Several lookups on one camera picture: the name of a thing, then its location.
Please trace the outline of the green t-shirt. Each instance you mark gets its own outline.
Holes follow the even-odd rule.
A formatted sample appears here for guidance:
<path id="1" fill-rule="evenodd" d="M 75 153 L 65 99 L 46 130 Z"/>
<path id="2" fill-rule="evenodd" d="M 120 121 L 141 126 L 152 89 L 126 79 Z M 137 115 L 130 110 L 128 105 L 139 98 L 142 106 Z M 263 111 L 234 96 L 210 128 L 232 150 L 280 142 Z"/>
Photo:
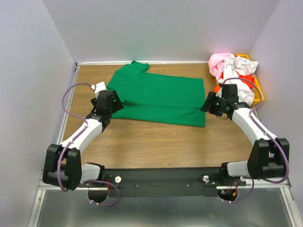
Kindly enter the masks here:
<path id="1" fill-rule="evenodd" d="M 123 104 L 113 118 L 205 127 L 203 79 L 149 73 L 149 68 L 133 61 L 113 74 L 107 88 Z"/>

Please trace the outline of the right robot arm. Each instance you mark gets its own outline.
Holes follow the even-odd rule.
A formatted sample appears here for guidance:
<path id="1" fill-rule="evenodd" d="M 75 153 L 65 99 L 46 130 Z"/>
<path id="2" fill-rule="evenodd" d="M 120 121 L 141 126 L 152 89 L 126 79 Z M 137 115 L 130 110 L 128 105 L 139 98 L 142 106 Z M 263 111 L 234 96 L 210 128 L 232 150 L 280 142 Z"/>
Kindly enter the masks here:
<path id="1" fill-rule="evenodd" d="M 222 94 L 209 92 L 201 111 L 236 123 L 252 144 L 247 161 L 222 163 L 218 181 L 229 185 L 235 177 L 282 183 L 289 175 L 289 141 L 271 133 L 253 114 L 253 109 L 239 100 L 235 84 L 220 86 Z"/>

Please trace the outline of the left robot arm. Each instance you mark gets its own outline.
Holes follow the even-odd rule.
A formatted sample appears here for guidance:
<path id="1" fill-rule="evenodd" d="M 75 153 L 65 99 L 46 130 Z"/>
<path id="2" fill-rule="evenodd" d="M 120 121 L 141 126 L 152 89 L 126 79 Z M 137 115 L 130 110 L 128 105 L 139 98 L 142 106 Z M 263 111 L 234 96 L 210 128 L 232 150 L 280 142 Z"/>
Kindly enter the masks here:
<path id="1" fill-rule="evenodd" d="M 75 190 L 81 183 L 99 187 L 105 181 L 105 167 L 95 163 L 81 163 L 81 154 L 110 124 L 112 115 L 123 109 L 116 91 L 102 90 L 91 99 L 93 109 L 84 123 L 61 144 L 47 148 L 42 180 L 58 186 L 64 192 Z"/>

